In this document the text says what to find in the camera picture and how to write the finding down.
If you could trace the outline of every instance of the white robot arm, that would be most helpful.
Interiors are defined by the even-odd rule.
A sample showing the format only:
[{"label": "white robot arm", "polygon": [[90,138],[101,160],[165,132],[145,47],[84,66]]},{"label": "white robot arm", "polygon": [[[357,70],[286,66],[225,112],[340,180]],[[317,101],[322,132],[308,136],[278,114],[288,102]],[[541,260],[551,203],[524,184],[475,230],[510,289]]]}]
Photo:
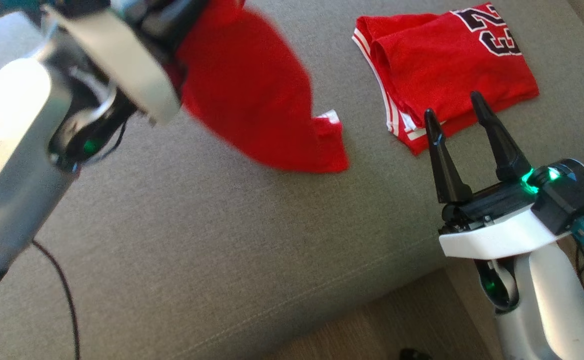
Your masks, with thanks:
[{"label": "white robot arm", "polygon": [[[45,7],[53,24],[45,42],[0,70],[0,280],[83,164],[134,112],[153,124],[177,114],[177,89],[161,62],[170,61],[206,3],[135,0],[113,11],[108,1],[80,0]],[[107,98],[99,101],[76,70],[109,84]]]},{"label": "white robot arm", "polygon": [[487,132],[499,183],[472,193],[426,113],[446,256],[474,259],[495,308],[505,359],[584,359],[584,290],[555,241],[584,217],[584,165],[562,159],[533,169],[481,94],[471,95]]}]

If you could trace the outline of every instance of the red basketball jersey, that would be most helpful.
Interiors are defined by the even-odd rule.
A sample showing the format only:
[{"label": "red basketball jersey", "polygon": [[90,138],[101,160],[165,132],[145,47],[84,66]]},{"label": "red basketball jersey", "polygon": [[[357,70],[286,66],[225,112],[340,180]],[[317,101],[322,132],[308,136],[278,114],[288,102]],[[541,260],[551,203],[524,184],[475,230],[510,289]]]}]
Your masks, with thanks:
[{"label": "red basketball jersey", "polygon": [[488,2],[441,15],[361,16],[352,39],[381,86],[388,130],[414,155],[427,148],[428,108],[449,137],[475,123],[472,91],[495,111],[538,96],[509,28]]},{"label": "red basketball jersey", "polygon": [[312,116],[310,77],[283,37],[243,0],[210,0],[181,44],[182,103],[251,159],[287,171],[349,166],[336,112]]}]

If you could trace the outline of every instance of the folded red shorts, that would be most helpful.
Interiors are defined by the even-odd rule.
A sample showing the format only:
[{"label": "folded red shorts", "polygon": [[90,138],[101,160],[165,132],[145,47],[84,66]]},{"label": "folded red shorts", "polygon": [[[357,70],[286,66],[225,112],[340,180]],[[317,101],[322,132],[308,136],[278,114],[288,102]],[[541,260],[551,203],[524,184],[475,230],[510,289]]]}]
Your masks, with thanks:
[{"label": "folded red shorts", "polygon": [[381,86],[388,130],[414,155],[427,148],[428,108],[449,137],[475,123],[472,91],[496,112],[538,96],[518,45],[489,2],[441,15],[361,16],[352,39]]},{"label": "folded red shorts", "polygon": [[242,0],[209,0],[181,44],[182,102],[251,159],[288,171],[347,169],[336,112],[312,116],[310,77],[291,48]]}]

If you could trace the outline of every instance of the white stripe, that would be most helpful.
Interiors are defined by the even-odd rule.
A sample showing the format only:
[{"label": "white stripe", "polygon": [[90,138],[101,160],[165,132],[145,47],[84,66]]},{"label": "white stripe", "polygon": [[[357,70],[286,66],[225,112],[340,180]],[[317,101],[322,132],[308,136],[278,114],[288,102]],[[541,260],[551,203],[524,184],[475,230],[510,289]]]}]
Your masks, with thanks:
[{"label": "white stripe", "polygon": [[369,45],[367,45],[367,40],[365,39],[363,34],[361,34],[361,32],[358,29],[354,29],[354,34],[357,35],[359,37],[359,39],[361,39],[361,41],[358,41],[358,39],[355,36],[352,36],[352,40],[354,40],[354,43],[356,43],[356,45],[358,45],[358,48],[361,50],[361,53],[363,54],[363,57],[365,57],[365,59],[367,60],[367,63],[370,65],[370,68],[372,68],[372,71],[374,71],[374,76],[376,76],[376,80],[378,82],[378,85],[381,87],[381,94],[383,95],[383,104],[385,104],[385,123],[387,125],[387,130],[388,130],[388,132],[392,131],[390,119],[393,118],[393,119],[395,119],[395,123],[396,123],[396,125],[394,125],[393,134],[395,136],[399,136],[398,112],[394,112],[395,116],[393,116],[394,114],[392,113],[393,110],[394,111],[396,110],[396,105],[394,104],[394,101],[392,101],[392,98],[390,98],[390,96],[387,95],[387,92],[385,91],[385,87],[383,86],[383,83],[381,82],[381,77],[379,77],[378,72],[376,71],[376,68],[374,67],[374,64],[372,63],[372,60],[367,56],[367,53],[365,52],[365,50],[369,51]]},{"label": "white stripe", "polygon": [[425,129],[416,129],[412,132],[408,132],[408,139],[413,141],[414,139],[418,139],[419,137],[422,137],[425,135],[427,135],[427,131]]},{"label": "white stripe", "polygon": [[405,131],[406,132],[418,129],[418,127],[414,123],[414,120],[412,120],[410,114],[406,114],[405,112],[401,112],[401,118],[403,119],[403,123],[405,124]]},{"label": "white stripe", "polygon": [[363,36],[363,33],[359,29],[354,28],[354,34],[358,36],[359,39],[361,39],[361,43],[363,43],[363,47],[365,48],[367,53],[371,54],[370,45],[367,43],[367,39],[365,38],[365,36]]},{"label": "white stripe", "polygon": [[338,115],[336,114],[336,111],[334,109],[331,109],[330,111],[328,111],[325,114],[322,114],[321,116],[318,116],[318,117],[326,117],[326,118],[330,119],[330,123],[333,123],[333,124],[340,123],[340,120],[338,119]]}]

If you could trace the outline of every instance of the gray couch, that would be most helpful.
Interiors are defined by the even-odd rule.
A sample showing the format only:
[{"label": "gray couch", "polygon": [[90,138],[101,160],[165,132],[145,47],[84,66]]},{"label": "gray couch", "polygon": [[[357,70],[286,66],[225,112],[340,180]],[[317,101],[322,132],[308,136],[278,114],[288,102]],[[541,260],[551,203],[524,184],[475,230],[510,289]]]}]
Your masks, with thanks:
[{"label": "gray couch", "polygon": [[[442,13],[472,0],[253,0],[311,71],[315,112],[336,109],[349,171],[254,164],[182,116],[133,121],[38,235],[74,290],[84,358],[253,358],[445,265],[427,153],[385,129],[374,75],[350,40],[362,14]],[[584,25],[563,0],[494,0],[541,95],[500,113],[532,164],[584,162]],[[0,67],[39,36],[0,21]],[[496,181],[479,126],[449,140],[473,189]],[[67,305],[34,249],[0,284],[0,359],[72,357]]]}]

